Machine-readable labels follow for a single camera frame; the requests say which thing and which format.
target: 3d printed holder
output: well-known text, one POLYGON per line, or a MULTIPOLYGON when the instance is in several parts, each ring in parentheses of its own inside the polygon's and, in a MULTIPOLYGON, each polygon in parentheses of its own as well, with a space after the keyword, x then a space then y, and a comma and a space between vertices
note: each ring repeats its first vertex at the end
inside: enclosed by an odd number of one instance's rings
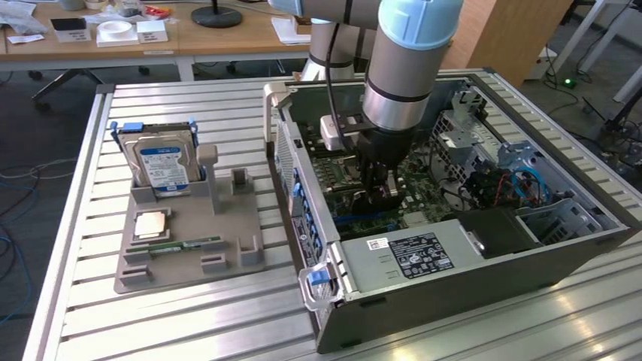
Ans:
POLYGON ((151 187, 131 185, 115 291, 127 293, 172 284, 211 281, 264 269, 256 195, 246 168, 216 178, 216 146, 202 144, 196 160, 204 180, 190 194, 158 198, 151 187), (135 234, 143 214, 160 212, 158 234, 135 234))

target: chair wheel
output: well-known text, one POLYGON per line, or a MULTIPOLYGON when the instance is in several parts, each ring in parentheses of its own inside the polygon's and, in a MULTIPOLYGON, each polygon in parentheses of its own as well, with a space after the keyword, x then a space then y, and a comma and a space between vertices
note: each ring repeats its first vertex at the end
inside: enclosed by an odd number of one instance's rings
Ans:
POLYGON ((140 73, 140 75, 148 76, 150 75, 150 68, 147 66, 140 66, 139 67, 139 73, 140 73))
POLYGON ((43 79, 43 73, 40 71, 30 71, 28 72, 30 78, 34 80, 42 80, 43 79))
POLYGON ((43 113, 51 110, 50 103, 36 102, 34 103, 34 107, 36 108, 36 111, 42 111, 43 113))

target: blue cable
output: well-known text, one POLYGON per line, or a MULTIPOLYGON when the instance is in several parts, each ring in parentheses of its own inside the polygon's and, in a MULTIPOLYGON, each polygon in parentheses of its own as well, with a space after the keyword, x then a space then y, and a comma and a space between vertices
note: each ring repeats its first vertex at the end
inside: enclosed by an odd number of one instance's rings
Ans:
POLYGON ((533 168, 529 168, 529 167, 517 168, 513 171, 513 174, 511 174, 511 183, 513 183, 513 186, 515 188, 515 192, 518 193, 518 196, 521 196, 522 198, 527 197, 527 195, 523 193, 523 191, 518 187, 519 179, 518 179, 517 173, 519 173, 519 172, 530 173, 533 175, 533 177, 535 177, 535 179, 539 183, 539 192, 543 193, 543 196, 546 197, 546 202, 549 203, 550 200, 551 200, 551 195, 549 194, 547 187, 546 187, 546 184, 543 182, 542 176, 539 175, 537 170, 534 170, 533 168))
POLYGON ((31 191, 31 194, 34 194, 34 197, 31 197, 31 204, 27 206, 27 209, 23 212, 20 212, 10 220, 6 220, 6 221, 0 222, 2 225, 6 225, 11 222, 15 222, 22 216, 24 216, 27 214, 28 211, 31 211, 31 209, 34 208, 34 206, 36 204, 36 201, 39 200, 39 191, 32 187, 15 186, 14 184, 7 184, 7 183, 3 183, 3 182, 0 182, 0 186, 14 188, 16 190, 28 190, 28 191, 31 191))
POLYGON ((20 250, 20 247, 7 238, 7 237, 0 237, 0 241, 4 241, 10 247, 14 248, 14 252, 19 255, 19 260, 20 260, 20 265, 23 266, 23 271, 24 271, 24 278, 27 281, 27 297, 24 298, 23 303, 20 306, 11 312, 2 320, 0 320, 0 326, 7 322, 12 316, 19 313, 24 307, 30 304, 31 301, 31 292, 32 292, 32 287, 31 287, 31 277, 30 277, 30 270, 27 269, 27 264, 24 262, 24 257, 23 257, 23 251, 20 250))

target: white table leg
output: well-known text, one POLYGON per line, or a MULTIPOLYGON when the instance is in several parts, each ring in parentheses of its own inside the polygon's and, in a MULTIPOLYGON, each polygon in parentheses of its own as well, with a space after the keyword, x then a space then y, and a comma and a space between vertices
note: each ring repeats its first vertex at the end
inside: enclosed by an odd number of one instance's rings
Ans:
POLYGON ((642 85, 642 66, 638 68, 636 74, 632 76, 626 84, 622 86, 622 89, 613 97, 620 103, 625 103, 629 98, 632 97, 632 93, 637 90, 637 87, 642 85))
POLYGON ((589 56, 586 60, 582 63, 582 67, 579 68, 581 71, 585 73, 589 71, 589 69, 593 67, 593 64, 596 64, 597 59, 600 58, 600 55, 602 55, 604 50, 606 49, 606 46, 612 42, 613 38, 618 34, 620 30, 622 29, 622 26, 629 20, 629 17, 632 16, 633 13, 637 11, 633 10, 632 8, 626 9, 620 15, 620 17, 616 19, 616 22, 613 23, 612 27, 609 28, 609 31, 602 37, 602 40, 600 40, 600 43, 596 45, 596 48, 593 51, 589 53, 589 56))
POLYGON ((592 11, 589 11, 587 16, 583 18, 583 22, 579 24, 579 27, 575 30, 575 34, 573 34, 571 40, 569 40, 566 47, 563 47, 562 53, 559 53, 558 58, 553 63, 553 68, 555 71, 559 71, 559 69, 562 68, 566 59, 571 55, 571 52, 575 49, 579 40, 582 40, 582 37, 586 34, 586 31, 589 30, 589 27, 596 21, 596 18, 598 17, 600 12, 602 11, 606 4, 608 0, 597 0, 596 5, 593 5, 592 11))
POLYGON ((194 56, 178 56, 176 66, 179 67, 180 81, 194 81, 194 56))

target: wooden cabinet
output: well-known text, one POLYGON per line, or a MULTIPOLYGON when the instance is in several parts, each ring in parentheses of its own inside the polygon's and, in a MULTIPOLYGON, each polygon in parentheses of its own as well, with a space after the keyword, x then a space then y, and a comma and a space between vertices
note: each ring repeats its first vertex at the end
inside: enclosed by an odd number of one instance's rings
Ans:
POLYGON ((466 0, 442 68, 491 67, 519 86, 571 0, 466 0))

